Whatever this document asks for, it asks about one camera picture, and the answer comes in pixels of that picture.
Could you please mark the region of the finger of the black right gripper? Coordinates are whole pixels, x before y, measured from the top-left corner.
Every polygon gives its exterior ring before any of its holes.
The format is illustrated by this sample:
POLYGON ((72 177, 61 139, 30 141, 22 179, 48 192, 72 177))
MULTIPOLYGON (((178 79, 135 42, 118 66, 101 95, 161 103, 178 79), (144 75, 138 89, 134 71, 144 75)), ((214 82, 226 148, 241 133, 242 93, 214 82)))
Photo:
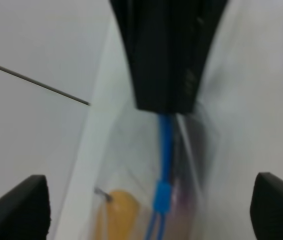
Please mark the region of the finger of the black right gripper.
POLYGON ((192 112, 226 0, 176 0, 172 14, 171 111, 192 112))
POLYGON ((169 31, 166 0, 110 1, 129 66, 136 107, 169 113, 169 31))

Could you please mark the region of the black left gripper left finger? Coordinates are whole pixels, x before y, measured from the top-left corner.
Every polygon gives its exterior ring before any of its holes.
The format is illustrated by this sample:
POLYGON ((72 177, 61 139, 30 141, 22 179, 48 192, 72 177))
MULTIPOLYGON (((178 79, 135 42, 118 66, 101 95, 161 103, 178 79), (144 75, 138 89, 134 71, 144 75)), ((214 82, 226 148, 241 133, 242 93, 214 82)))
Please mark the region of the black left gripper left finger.
POLYGON ((0 198, 0 240, 46 240, 51 226, 45 175, 31 175, 0 198))

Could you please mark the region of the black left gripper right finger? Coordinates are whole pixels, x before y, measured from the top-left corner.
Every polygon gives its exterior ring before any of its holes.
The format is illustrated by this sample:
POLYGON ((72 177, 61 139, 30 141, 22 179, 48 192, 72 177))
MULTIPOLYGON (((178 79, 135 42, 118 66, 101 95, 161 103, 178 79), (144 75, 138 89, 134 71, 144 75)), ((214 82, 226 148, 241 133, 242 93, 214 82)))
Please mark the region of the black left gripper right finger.
POLYGON ((283 180, 270 172, 258 173, 249 213, 257 240, 283 240, 283 180))

